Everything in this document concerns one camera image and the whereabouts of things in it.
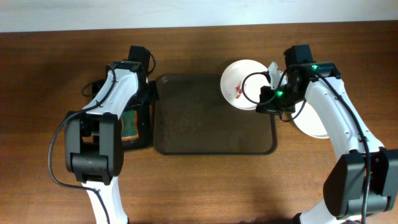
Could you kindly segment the green and orange sponge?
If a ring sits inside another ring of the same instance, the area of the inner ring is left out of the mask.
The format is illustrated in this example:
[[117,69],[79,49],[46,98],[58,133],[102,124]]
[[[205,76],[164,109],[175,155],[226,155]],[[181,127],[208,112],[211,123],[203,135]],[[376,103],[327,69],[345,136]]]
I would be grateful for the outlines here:
[[121,138],[123,141],[132,141],[139,138],[137,130],[137,114],[136,111],[125,111],[121,115],[122,131]]

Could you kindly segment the pale green front plate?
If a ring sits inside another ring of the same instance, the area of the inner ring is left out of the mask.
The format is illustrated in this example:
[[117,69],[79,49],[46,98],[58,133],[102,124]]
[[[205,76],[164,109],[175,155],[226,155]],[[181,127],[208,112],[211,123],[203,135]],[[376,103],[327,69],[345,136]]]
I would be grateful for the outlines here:
[[320,117],[309,103],[304,105],[303,110],[293,122],[301,132],[308,136],[318,139],[329,138]]

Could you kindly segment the white plate stained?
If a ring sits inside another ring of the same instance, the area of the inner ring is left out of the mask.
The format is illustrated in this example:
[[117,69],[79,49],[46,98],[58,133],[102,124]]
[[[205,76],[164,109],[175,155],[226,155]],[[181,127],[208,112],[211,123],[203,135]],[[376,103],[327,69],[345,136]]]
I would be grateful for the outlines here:
[[245,83],[243,80],[252,73],[266,72],[268,67],[255,60],[238,60],[229,65],[223,72],[220,80],[221,92],[225,100],[240,110],[255,110],[256,104],[250,102],[243,94],[255,102],[259,102],[261,87],[269,86],[271,82],[266,76],[255,74]]

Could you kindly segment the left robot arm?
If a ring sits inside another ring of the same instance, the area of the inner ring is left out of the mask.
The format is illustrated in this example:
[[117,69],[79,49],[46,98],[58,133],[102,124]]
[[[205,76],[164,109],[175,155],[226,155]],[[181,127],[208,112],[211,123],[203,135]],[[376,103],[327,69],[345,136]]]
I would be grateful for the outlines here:
[[100,87],[65,123],[65,163],[88,193],[97,223],[129,223],[119,191],[125,151],[152,145],[150,105],[156,99],[148,76],[155,58],[142,46],[106,67]]

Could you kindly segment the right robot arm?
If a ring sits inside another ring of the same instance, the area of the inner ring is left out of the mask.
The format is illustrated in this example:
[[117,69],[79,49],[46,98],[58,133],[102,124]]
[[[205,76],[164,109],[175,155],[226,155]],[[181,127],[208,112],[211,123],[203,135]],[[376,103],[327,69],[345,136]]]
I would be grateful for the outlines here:
[[264,75],[256,112],[282,116],[310,105],[333,145],[337,163],[323,184],[323,199],[293,223],[365,223],[388,212],[397,198],[397,150],[387,150],[356,111],[333,62],[316,62],[308,45],[284,51],[286,69]]

